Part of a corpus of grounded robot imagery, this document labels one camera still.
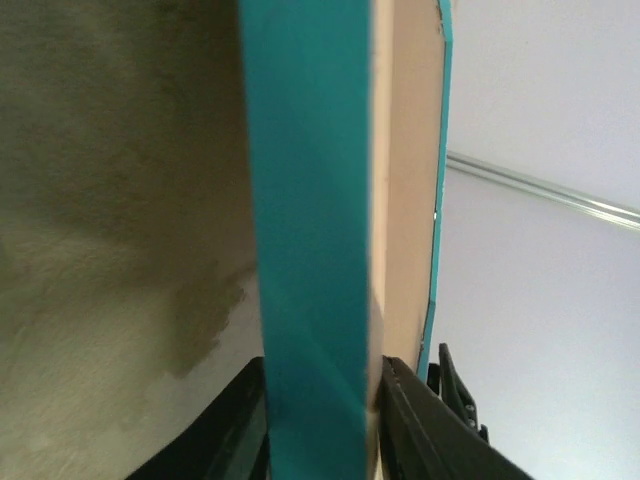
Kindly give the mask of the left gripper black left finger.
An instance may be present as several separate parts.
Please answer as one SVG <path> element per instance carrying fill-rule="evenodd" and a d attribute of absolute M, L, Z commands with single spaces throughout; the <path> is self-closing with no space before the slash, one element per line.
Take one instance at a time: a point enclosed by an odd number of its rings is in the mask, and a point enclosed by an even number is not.
<path fill-rule="evenodd" d="M 263 359 L 255 357 L 178 437 L 130 480 L 268 479 Z"/>

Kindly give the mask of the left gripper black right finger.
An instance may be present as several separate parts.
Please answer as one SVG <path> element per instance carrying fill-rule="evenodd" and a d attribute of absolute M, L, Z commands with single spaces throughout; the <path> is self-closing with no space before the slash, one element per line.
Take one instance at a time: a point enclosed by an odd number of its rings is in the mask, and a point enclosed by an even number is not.
<path fill-rule="evenodd" d="M 404 480 L 526 480 L 494 449 L 445 343 L 425 381 L 398 357 L 383 358 L 379 441 L 383 477 Z"/>

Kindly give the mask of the teal wooden picture frame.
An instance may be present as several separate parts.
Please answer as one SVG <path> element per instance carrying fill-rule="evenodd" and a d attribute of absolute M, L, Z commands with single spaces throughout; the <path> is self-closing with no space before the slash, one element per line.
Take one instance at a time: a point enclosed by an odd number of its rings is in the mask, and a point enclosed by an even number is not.
<path fill-rule="evenodd" d="M 453 53 L 447 1 L 243 1 L 275 479 L 373 479 L 385 357 L 426 372 Z"/>

